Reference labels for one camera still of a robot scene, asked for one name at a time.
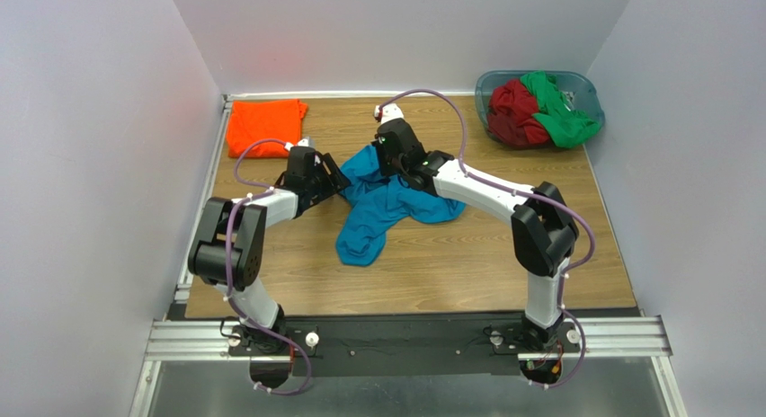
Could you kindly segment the blue t shirt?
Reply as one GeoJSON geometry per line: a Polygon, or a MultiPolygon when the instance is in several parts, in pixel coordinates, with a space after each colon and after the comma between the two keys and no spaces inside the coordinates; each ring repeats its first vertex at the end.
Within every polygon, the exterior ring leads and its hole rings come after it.
{"type": "Polygon", "coordinates": [[[345,265],[369,266],[387,242],[387,231],[405,218],[431,225],[453,221],[466,204],[434,197],[381,174],[377,152],[365,146],[341,166],[350,185],[341,192],[351,210],[336,239],[335,250],[345,265]]]}

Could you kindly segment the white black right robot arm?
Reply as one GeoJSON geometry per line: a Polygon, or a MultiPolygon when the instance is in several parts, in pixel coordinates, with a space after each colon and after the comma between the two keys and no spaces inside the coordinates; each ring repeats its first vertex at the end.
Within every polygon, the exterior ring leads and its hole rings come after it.
{"type": "Polygon", "coordinates": [[[433,197],[462,202],[500,219],[512,230],[515,258],[528,272],[527,305],[519,341],[544,350],[564,320],[563,286],[579,231],[558,188],[507,182],[481,173],[442,151],[428,152],[402,118],[383,119],[375,147],[381,172],[433,197]]]}

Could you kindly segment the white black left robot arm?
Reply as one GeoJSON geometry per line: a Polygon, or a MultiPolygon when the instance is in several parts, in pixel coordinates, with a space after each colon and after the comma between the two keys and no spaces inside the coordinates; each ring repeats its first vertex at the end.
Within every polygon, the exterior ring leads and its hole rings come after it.
{"type": "Polygon", "coordinates": [[[294,146],[286,171],[266,191],[206,201],[187,267],[234,310],[240,325],[232,336],[241,346],[264,354],[289,346],[283,309],[259,277],[267,228],[300,217],[349,184],[331,155],[294,146]]]}

